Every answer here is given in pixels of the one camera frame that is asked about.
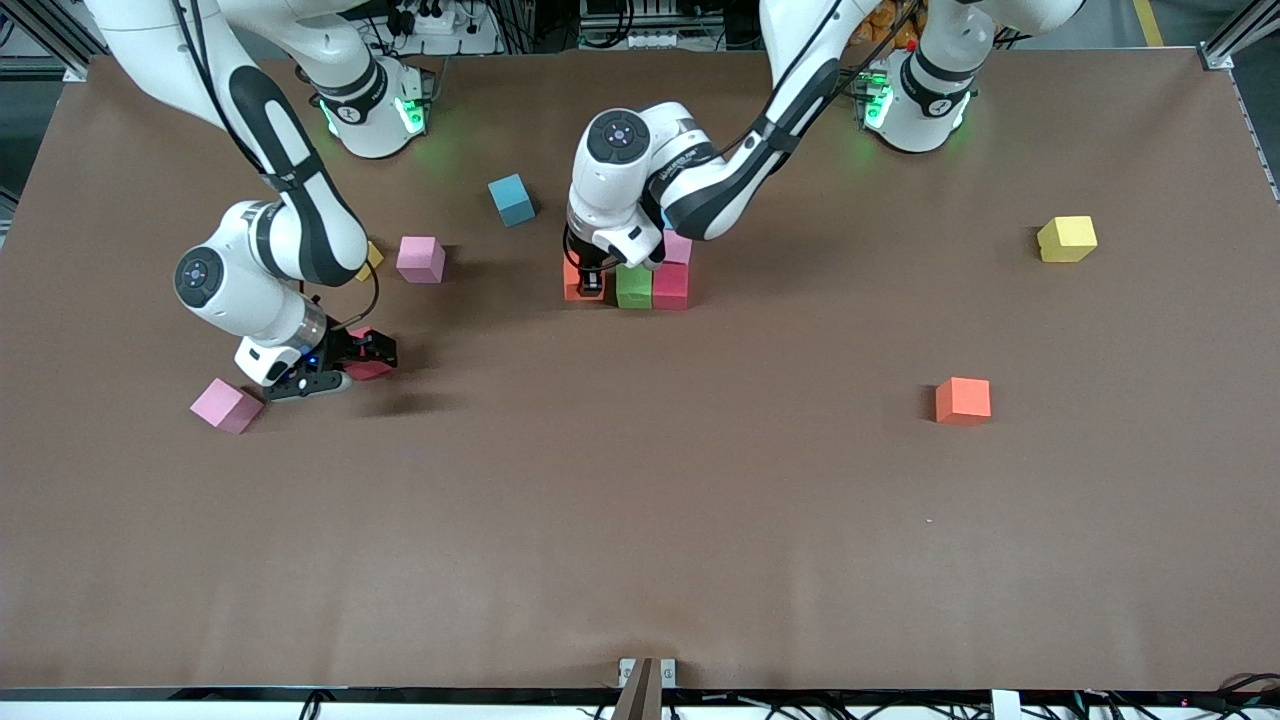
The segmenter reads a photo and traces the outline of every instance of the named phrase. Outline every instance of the foam block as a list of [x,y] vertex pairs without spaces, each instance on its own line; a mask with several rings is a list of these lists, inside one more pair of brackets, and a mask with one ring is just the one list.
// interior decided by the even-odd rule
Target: foam block
[[694,241],[676,234],[676,231],[662,231],[662,246],[667,250],[667,263],[689,264],[689,256],[694,252]]
[[1053,218],[1036,233],[1036,240],[1046,263],[1078,263],[1098,246],[1093,218],[1088,215]]
[[434,237],[402,237],[396,269],[411,283],[444,279],[444,249]]
[[[347,332],[351,333],[351,337],[361,338],[369,334],[369,332],[372,329],[374,329],[372,325],[365,325],[362,328],[357,328],[353,331],[348,329]],[[344,363],[342,365],[342,370],[348,375],[351,375],[351,379],[356,380],[357,383],[379,378],[381,375],[385,375],[387,373],[390,373],[393,369],[394,368],[392,368],[387,363],[383,363],[381,360]]]
[[[570,251],[570,255],[572,255],[575,263],[579,261],[577,255],[573,251]],[[563,273],[564,273],[564,300],[570,302],[604,302],[603,290],[600,295],[596,295],[595,297],[589,297],[586,295],[577,293],[577,268],[575,268],[568,261],[568,258],[563,259]],[[604,287],[605,288],[609,287],[609,277],[603,275],[603,278],[604,278]]]
[[[369,243],[369,265],[378,266],[383,264],[383,254],[378,251],[378,247],[372,242]],[[369,279],[369,265],[361,265],[360,272],[356,273],[356,279],[365,282]]]
[[653,309],[689,309],[689,265],[663,263],[653,272]]
[[221,378],[214,378],[191,405],[191,411],[210,425],[238,436],[262,411],[262,401]]
[[618,307],[649,310],[653,307],[653,272],[645,268],[618,265],[613,273]]
[[938,386],[937,420],[945,425],[980,425],[991,419],[991,382],[950,378]]
[[525,191],[525,183],[518,174],[489,183],[489,195],[493,196],[493,204],[498,206],[502,224],[508,228],[534,219],[534,201],[529,199],[529,192]]

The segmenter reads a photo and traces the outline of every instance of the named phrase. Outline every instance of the black cable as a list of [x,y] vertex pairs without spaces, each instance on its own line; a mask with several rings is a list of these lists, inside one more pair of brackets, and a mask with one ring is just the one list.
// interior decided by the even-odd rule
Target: black cable
[[369,27],[374,28],[374,37],[378,38],[378,49],[383,51],[383,55],[399,58],[399,55],[392,50],[389,45],[383,42],[383,31],[378,29],[378,23],[374,22],[374,15],[369,12],[369,5],[365,5],[365,19],[369,20]]
[[925,705],[924,707],[937,712],[938,715],[942,715],[943,717],[950,717],[951,720],[968,720],[968,717],[961,717],[955,712],[951,712],[948,710],[942,710],[941,707],[937,707],[934,705]]
[[182,40],[187,44],[187,51],[191,54],[192,64],[196,67],[196,74],[200,77],[201,85],[205,86],[205,92],[209,95],[209,101],[212,102],[214,110],[218,113],[218,118],[223,122],[223,128],[227,129],[227,135],[230,136],[232,142],[239,149],[244,159],[248,160],[250,165],[259,174],[266,174],[262,164],[257,160],[257,156],[250,151],[248,146],[236,135],[236,128],[232,127],[230,120],[227,118],[225,110],[223,110],[223,104],[218,100],[218,91],[214,88],[212,68],[209,65],[209,54],[205,45],[205,20],[200,17],[200,0],[191,0],[191,13],[196,15],[196,36],[200,40],[200,54],[196,53],[196,44],[191,37],[191,28],[187,27],[187,19],[183,17],[182,4],[178,0],[169,0],[173,8],[174,19],[178,20],[178,27],[182,29]]
[[1107,694],[1108,696],[1115,696],[1115,698],[1119,700],[1120,702],[1128,705],[1129,707],[1133,707],[1139,714],[1142,714],[1144,717],[1147,717],[1147,720],[1161,720],[1155,712],[1147,710],[1146,707],[1138,705],[1137,702],[1132,702],[1129,700],[1125,700],[1125,697],[1123,694],[1117,693],[1117,692],[1110,692]]
[[507,17],[502,13],[499,8],[494,8],[488,0],[485,0],[485,6],[489,8],[489,17],[493,18],[493,27],[502,36],[503,50],[507,55],[515,55],[516,41],[511,36],[511,31],[507,28]]
[[884,40],[881,40],[881,44],[877,45],[876,49],[872,50],[870,55],[868,55],[867,59],[863,60],[856,68],[846,72],[845,81],[836,86],[836,91],[832,92],[827,97],[827,100],[818,108],[818,111],[813,114],[813,119],[817,119],[818,115],[820,115],[822,111],[826,110],[827,106],[831,105],[831,102],[836,97],[840,97],[844,94],[845,88],[849,87],[854,82],[854,79],[858,78],[858,76],[860,76],[863,72],[867,70],[868,67],[870,67],[870,64],[876,60],[876,56],[879,55],[884,50],[884,47],[893,41],[895,37],[897,37],[897,33],[899,31],[902,29],[902,26],[905,26],[909,19],[914,18],[915,13],[918,13],[919,9],[920,9],[920,0],[911,0],[911,4],[908,6],[906,12],[902,13],[902,17],[893,23],[893,27],[890,28],[888,35],[884,36]]
[[5,44],[9,42],[9,38],[13,37],[13,31],[15,27],[18,27],[18,23],[13,22],[12,19],[6,18],[3,14],[0,14],[0,20],[5,20],[0,23],[0,29],[4,29],[4,26],[9,26],[9,32],[4,33],[4,40],[0,40],[0,47],[4,47]]
[[[618,0],[618,29],[613,31],[613,36],[604,42],[590,42],[584,40],[582,45],[588,47],[594,47],[596,50],[608,50],[609,47],[617,46],[620,42],[631,35],[631,27],[635,24],[636,19],[636,4],[635,0],[626,0],[626,5],[622,6],[622,0]],[[623,20],[626,22],[626,28],[622,27]]]
[[561,250],[564,252],[564,259],[568,260],[568,264],[572,265],[575,270],[581,270],[584,273],[603,273],[604,270],[612,270],[620,265],[617,259],[614,259],[612,264],[600,265],[598,268],[579,264],[579,261],[573,259],[573,255],[571,255],[573,251],[568,246],[568,225],[564,225],[564,233],[561,234]]
[[307,694],[307,700],[302,703],[302,712],[298,714],[298,720],[316,720],[316,717],[320,717],[320,702],[323,701],[337,702],[337,698],[329,691],[311,691]]
[[1219,694],[1219,696],[1230,694],[1230,693],[1234,693],[1235,691],[1238,691],[1240,688],[1252,685],[1253,683],[1257,683],[1260,680],[1280,680],[1280,674],[1276,674],[1276,673],[1256,673],[1253,675],[1249,675],[1248,678],[1244,678],[1242,680],[1231,683],[1230,685],[1224,685],[1221,688],[1217,688],[1216,694]]
[[887,702],[887,703],[884,703],[884,705],[882,705],[882,706],[877,707],[876,710],[872,710],[872,711],[870,711],[870,712],[868,712],[867,715],[863,715],[863,720],[872,720],[872,717],[876,717],[876,716],[877,716],[877,715],[879,715],[881,712],[883,712],[883,711],[888,710],[888,708],[890,708],[890,706],[893,706],[893,705],[897,705],[899,702],[901,702],[901,701],[897,701],[897,700],[892,700],[892,701],[890,701],[890,702]]
[[[806,40],[805,44],[804,44],[804,46],[800,47],[800,51],[796,53],[796,56],[791,59],[791,64],[787,65],[787,69],[782,70],[782,74],[778,76],[778,82],[776,82],[773,85],[773,91],[769,92],[769,99],[764,101],[764,110],[768,110],[769,105],[773,104],[773,99],[778,96],[778,88],[781,88],[782,83],[785,83],[787,81],[787,78],[791,77],[791,73],[792,73],[792,70],[796,69],[796,65],[800,63],[800,59],[804,58],[804,54],[809,51],[809,46],[812,46],[814,44],[814,41],[818,40],[819,35],[822,35],[823,28],[827,27],[827,23],[836,14],[836,10],[840,9],[840,4],[841,3],[842,3],[842,0],[836,0],[835,3],[832,3],[831,9],[827,10],[827,14],[823,15],[822,20],[818,22],[818,27],[814,28],[813,33],[809,35],[809,40]],[[915,14],[915,8],[919,6],[919,3],[920,3],[920,0],[915,0],[915,3],[911,5],[911,12],[909,12],[909,13],[906,13],[906,14],[902,15],[904,20],[905,20],[905,18],[913,17]],[[890,32],[888,36],[884,37],[886,41],[892,40],[893,36],[897,35],[897,31],[901,29],[901,26],[902,26],[904,20],[899,20],[899,24],[895,26],[893,31]],[[884,45],[886,45],[886,42],[881,42],[879,47],[877,47],[868,56],[868,61],[863,63],[863,68],[865,68],[869,64],[870,58],[874,58],[876,55],[879,54],[881,50],[884,49]],[[840,90],[844,90],[844,87],[837,87],[837,92]],[[823,102],[822,108],[819,108],[818,111],[813,114],[813,117],[817,118],[818,115],[820,115],[822,111],[827,108],[827,105],[831,104],[831,100],[832,99],[827,99],[827,101]],[[751,133],[751,128],[746,128],[745,131],[742,131],[742,135],[740,135],[736,138],[733,138],[733,142],[730,142],[728,145],[721,147],[719,152],[717,152],[716,156],[717,158],[723,158],[726,152],[728,152],[730,150],[732,150],[733,147],[736,147],[737,143],[740,143],[744,140],[746,140],[746,136],[750,135],[750,133]]]
[[378,296],[381,295],[381,287],[378,284],[378,270],[374,268],[374,264],[370,263],[369,260],[365,260],[365,266],[369,268],[369,274],[370,277],[374,278],[374,297],[372,300],[369,301],[369,306],[365,307],[362,313],[351,319],[338,323],[337,325],[333,327],[334,331],[344,331],[351,325],[355,325],[356,323],[367,318],[369,314],[374,311],[374,307],[378,306]]

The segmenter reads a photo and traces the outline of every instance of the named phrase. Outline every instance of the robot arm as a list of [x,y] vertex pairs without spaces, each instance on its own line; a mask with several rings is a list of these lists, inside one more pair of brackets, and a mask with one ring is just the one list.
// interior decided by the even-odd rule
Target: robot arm
[[[920,50],[937,64],[910,65],[947,69],[940,69],[940,77],[916,94],[924,109],[897,124],[908,126],[905,135],[911,137],[932,140],[941,132],[937,138],[941,145],[954,124],[959,124],[954,118],[964,111],[964,104],[957,100],[968,99],[973,73],[991,50],[992,17],[1023,32],[1047,32],[1082,4],[1083,0],[934,0]],[[831,101],[840,81],[845,42],[876,5],[874,0],[762,0],[760,27],[769,54],[773,95],[727,160],[678,102],[639,111],[612,109],[596,115],[579,141],[567,213],[566,246],[577,256],[581,292],[599,292],[603,287],[599,272],[609,256],[627,266],[662,263],[659,209],[685,237],[712,240],[728,231],[760,183],[795,151]],[[931,47],[938,47],[936,56]],[[895,67],[901,67],[906,55],[901,51],[891,55],[891,60],[897,58]],[[946,99],[945,108],[937,102],[940,99]],[[927,113],[937,110],[941,113],[934,114],[941,119],[923,123]],[[881,120],[883,127],[893,127],[888,122],[892,115]]]
[[946,142],[964,122],[974,76],[987,60],[996,23],[1043,35],[1071,18],[1084,0],[937,0],[914,53],[896,50],[872,65],[883,85],[863,123],[891,146],[927,152]]
[[[760,3],[773,94],[727,160],[678,102],[596,115],[579,142],[570,188],[568,245],[584,268],[598,266],[605,254],[628,266],[660,263],[658,206],[685,237],[728,231],[829,101],[845,42],[877,4]],[[585,292],[596,282],[584,270]]]
[[348,282],[367,254],[364,227],[216,0],[183,0],[180,12],[175,0],[87,5],[143,91],[227,129],[280,193],[275,202],[232,206],[214,234],[183,256],[174,277],[178,297],[192,313],[243,336],[237,364],[270,386],[320,345],[329,325],[293,281]]
[[220,0],[228,23],[279,45],[298,63],[347,150],[361,158],[385,158],[425,131],[428,83],[417,68],[374,58],[356,28],[338,17],[361,4]]

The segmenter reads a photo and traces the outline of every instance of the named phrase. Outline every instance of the orange cube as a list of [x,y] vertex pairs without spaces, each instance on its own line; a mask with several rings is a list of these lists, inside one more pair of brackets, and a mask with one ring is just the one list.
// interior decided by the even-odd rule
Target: orange cube
[[991,419],[991,382],[950,378],[937,389],[937,420],[946,425],[980,425]]
[[[570,255],[573,256],[573,263],[579,263],[577,254],[571,250]],[[564,300],[570,302],[604,302],[604,290],[600,290],[600,295],[595,297],[588,297],[577,292],[577,268],[573,266],[573,263],[570,263],[568,258],[564,258]],[[607,283],[608,275],[602,275],[602,279]]]

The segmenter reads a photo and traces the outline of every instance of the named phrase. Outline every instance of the metal frame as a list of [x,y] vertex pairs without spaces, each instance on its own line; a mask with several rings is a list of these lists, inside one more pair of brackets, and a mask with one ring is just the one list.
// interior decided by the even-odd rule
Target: metal frame
[[1280,29],[1280,0],[1252,0],[1199,44],[1201,61],[1210,70],[1233,68],[1233,53],[1244,50],[1276,29]]
[[[90,59],[109,54],[106,46],[56,0],[0,0],[0,9],[65,68],[70,77],[59,68],[61,79],[84,79]],[[17,79],[44,79],[51,70],[49,60],[22,60],[6,61],[0,70],[6,78],[13,76]]]
[[[748,702],[754,692],[742,691],[740,702]],[[1089,701],[1087,720],[1151,720],[1132,706],[1120,705],[1115,715],[1106,706],[1106,701],[1093,694]],[[991,716],[993,720],[1032,720],[1028,712],[1036,712],[1048,717],[1048,714],[1059,719],[1075,719],[1073,710],[1061,705],[1041,706],[1028,702],[1024,694],[1020,700],[1010,698],[1012,702],[996,707],[992,703]],[[129,717],[131,720],[292,720],[298,716],[301,700],[210,700],[210,701],[4,701],[0,700],[0,717],[5,720],[118,720]],[[631,717],[627,707],[598,708],[596,705],[559,705],[559,706],[531,706],[531,705],[462,705],[462,703],[388,703],[370,701],[339,701],[323,703],[319,717],[323,720],[623,720]],[[800,717],[810,715],[826,717],[822,707],[806,707],[805,714],[797,714],[794,705],[778,710],[771,708],[768,703],[736,705],[724,707],[691,706],[676,702],[669,707],[676,708],[680,720],[782,720],[786,717]],[[645,708],[650,716],[659,716],[669,720],[673,716],[669,708],[658,707],[645,702]],[[928,707],[909,706],[849,706],[847,708],[856,717],[865,717],[874,712],[877,720],[942,720],[943,715]],[[1210,712],[1194,707],[1176,706],[1146,706],[1147,712],[1160,720],[1219,720],[1220,712]],[[1280,711],[1266,708],[1249,708],[1248,717],[1252,720],[1276,720]]]

